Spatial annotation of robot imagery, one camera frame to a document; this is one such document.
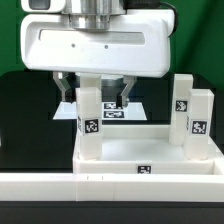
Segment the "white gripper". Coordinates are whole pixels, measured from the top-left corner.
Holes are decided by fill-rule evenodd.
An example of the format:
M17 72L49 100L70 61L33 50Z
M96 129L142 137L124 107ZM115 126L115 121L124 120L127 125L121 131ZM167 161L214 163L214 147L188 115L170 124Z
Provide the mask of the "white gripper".
M21 24L21 57L29 69L54 71L63 102L67 72L129 75L116 98L116 107L125 108L134 76L160 78L169 71L173 28L168 9L130 10L112 17L106 31L73 29L63 14L30 14Z

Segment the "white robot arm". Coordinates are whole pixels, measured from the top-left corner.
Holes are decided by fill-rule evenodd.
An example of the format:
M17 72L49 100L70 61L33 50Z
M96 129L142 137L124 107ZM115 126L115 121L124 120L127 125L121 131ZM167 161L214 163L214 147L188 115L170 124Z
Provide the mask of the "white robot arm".
M125 77L125 107L136 78L164 76L176 8L163 0L21 0L21 58L29 69Z

